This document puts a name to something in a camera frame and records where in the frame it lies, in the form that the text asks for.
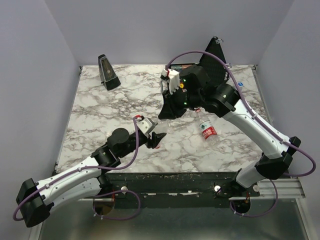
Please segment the clear unlabelled plastic bottle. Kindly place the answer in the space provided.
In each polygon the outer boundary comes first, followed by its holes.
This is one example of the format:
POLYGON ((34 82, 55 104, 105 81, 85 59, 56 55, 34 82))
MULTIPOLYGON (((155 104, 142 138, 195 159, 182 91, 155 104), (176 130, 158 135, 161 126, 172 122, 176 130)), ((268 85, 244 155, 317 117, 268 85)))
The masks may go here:
POLYGON ((168 128, 169 128, 168 120, 158 120, 157 123, 155 124, 153 131, 156 134, 167 133, 168 128))

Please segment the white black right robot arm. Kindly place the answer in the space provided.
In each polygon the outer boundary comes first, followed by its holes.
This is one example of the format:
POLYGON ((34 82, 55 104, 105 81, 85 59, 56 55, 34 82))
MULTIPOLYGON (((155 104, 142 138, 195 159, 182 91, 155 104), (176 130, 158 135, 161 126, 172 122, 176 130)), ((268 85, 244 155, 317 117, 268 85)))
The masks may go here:
POLYGON ((276 180, 287 171, 301 140, 276 131, 241 99, 233 86, 214 85, 204 68, 197 65, 181 72, 163 69, 160 78, 168 86, 162 93, 160 120, 174 120, 182 117, 187 109, 203 108, 235 125, 262 150, 261 158, 240 169, 230 183, 234 195, 241 196, 254 183, 263 179, 276 180))

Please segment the Pocari Sweat clear bottle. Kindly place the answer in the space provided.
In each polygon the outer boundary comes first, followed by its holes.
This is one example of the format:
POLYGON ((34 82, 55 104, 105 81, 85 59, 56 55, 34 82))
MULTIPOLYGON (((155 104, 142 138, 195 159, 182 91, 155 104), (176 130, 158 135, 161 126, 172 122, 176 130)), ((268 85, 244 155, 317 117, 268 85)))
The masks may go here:
POLYGON ((242 82, 236 82, 235 87, 236 87, 237 91, 238 91, 240 94, 243 93, 243 86, 244 86, 244 84, 243 84, 242 82))

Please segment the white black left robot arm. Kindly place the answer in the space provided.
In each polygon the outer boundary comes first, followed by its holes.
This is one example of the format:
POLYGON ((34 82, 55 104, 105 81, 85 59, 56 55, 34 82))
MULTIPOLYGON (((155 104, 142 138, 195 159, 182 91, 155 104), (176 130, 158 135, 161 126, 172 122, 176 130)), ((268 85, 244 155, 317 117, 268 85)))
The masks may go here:
POLYGON ((132 165, 139 147, 158 147, 168 129, 166 123, 142 115, 133 118, 133 125, 133 133, 125 128, 115 129, 104 145, 68 170, 39 181, 25 180, 16 197, 13 219, 32 228, 63 204, 86 197, 107 197, 111 185, 105 174, 132 165))

